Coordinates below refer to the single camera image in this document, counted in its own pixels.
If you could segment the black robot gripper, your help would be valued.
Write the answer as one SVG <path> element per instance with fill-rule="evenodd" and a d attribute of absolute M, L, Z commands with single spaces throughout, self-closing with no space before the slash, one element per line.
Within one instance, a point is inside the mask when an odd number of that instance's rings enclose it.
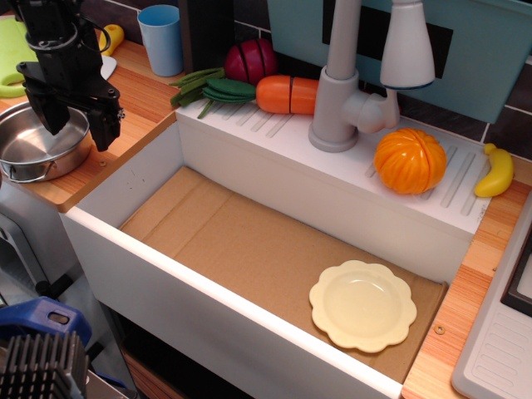
<path fill-rule="evenodd" d="M 101 75 L 96 39 L 27 41 L 37 62 L 21 62 L 27 99 L 42 125 L 58 134 L 70 120 L 68 108 L 86 114 L 98 151 L 106 151 L 121 134 L 124 110 L 120 92 Z"/>

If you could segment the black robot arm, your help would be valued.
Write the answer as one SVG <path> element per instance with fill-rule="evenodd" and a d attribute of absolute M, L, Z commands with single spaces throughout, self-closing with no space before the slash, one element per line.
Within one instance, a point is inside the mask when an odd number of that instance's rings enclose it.
<path fill-rule="evenodd" d="M 70 120 L 69 110 L 86 115 L 99 151 L 121 133 L 124 117 L 120 92 L 101 74 L 103 60 L 96 30 L 81 12 L 80 1 L 10 1 L 26 27 L 26 41 L 37 56 L 17 71 L 30 106 L 44 127 L 56 135 Z"/>

